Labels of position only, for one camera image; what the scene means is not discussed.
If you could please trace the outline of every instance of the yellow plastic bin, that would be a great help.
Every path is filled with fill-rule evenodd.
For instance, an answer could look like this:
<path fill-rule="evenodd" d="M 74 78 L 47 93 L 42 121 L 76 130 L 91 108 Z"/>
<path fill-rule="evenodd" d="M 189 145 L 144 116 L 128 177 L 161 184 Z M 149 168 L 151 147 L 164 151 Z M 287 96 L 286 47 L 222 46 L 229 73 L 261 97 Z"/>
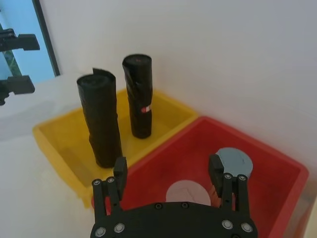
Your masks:
<path fill-rule="evenodd" d="M 128 166 L 139 161 L 198 116 L 192 109 L 158 91 L 154 91 L 152 110 L 152 135 L 147 139 L 135 138 L 130 127 L 126 90 L 117 92 L 121 145 Z M 82 198 L 85 207 L 89 207 L 93 194 L 92 180 L 106 179 L 112 175 L 112 169 L 103 169 L 96 164 L 82 109 L 35 126 L 33 134 L 59 176 Z"/>

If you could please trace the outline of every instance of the plastic bin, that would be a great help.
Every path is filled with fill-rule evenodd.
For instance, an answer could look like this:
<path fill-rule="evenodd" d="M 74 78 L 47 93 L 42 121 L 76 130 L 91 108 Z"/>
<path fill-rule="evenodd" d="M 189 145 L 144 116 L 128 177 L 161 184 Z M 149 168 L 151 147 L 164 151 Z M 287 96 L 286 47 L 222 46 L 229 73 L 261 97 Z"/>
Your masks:
<path fill-rule="evenodd" d="M 317 237 L 317 198 L 301 217 L 293 238 Z"/>
<path fill-rule="evenodd" d="M 210 191 L 209 155 L 222 147 L 246 152 L 254 169 L 249 202 L 259 238 L 281 238 L 308 178 L 300 163 L 271 147 L 210 118 L 199 118 L 148 154 L 128 171 L 121 205 L 131 209 L 164 202 L 168 188 L 191 180 Z"/>
<path fill-rule="evenodd" d="M 117 93 L 121 145 L 128 166 L 197 118 L 192 109 L 158 91 L 154 92 L 152 109 L 152 135 L 137 139 L 131 133 L 127 93 L 125 90 Z M 82 108 L 37 125 L 33 134 L 59 176 L 82 198 L 85 207 L 89 207 L 92 180 L 109 177 L 111 169 L 96 164 Z"/>

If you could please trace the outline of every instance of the white circular disc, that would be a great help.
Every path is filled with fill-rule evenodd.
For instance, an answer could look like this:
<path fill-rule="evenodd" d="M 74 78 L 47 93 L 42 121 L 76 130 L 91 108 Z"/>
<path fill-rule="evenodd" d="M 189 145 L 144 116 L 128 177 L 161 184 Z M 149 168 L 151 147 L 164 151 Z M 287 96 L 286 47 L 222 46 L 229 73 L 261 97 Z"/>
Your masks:
<path fill-rule="evenodd" d="M 195 202 L 211 205 L 210 197 L 204 187 L 190 180 L 173 183 L 167 190 L 166 202 Z"/>

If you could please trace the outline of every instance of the red label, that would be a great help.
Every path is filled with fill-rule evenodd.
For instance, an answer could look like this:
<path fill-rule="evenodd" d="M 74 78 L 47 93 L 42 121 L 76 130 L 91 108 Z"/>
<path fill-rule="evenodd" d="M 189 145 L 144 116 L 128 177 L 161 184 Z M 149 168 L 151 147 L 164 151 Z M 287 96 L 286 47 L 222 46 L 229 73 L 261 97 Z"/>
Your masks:
<path fill-rule="evenodd" d="M 151 105 L 141 108 L 142 113 L 148 113 L 150 110 L 151 110 Z"/>

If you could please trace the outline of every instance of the gray circular disc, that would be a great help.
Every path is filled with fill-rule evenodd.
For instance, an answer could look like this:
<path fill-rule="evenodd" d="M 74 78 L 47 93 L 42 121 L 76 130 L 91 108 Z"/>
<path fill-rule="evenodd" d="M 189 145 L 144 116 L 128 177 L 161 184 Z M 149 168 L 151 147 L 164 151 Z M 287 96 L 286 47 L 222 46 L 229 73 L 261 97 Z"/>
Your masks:
<path fill-rule="evenodd" d="M 250 177 L 253 163 L 246 153 L 236 148 L 225 147 L 219 149 L 216 154 L 223 164 L 224 173 L 231 173 L 234 177 L 238 175 Z"/>

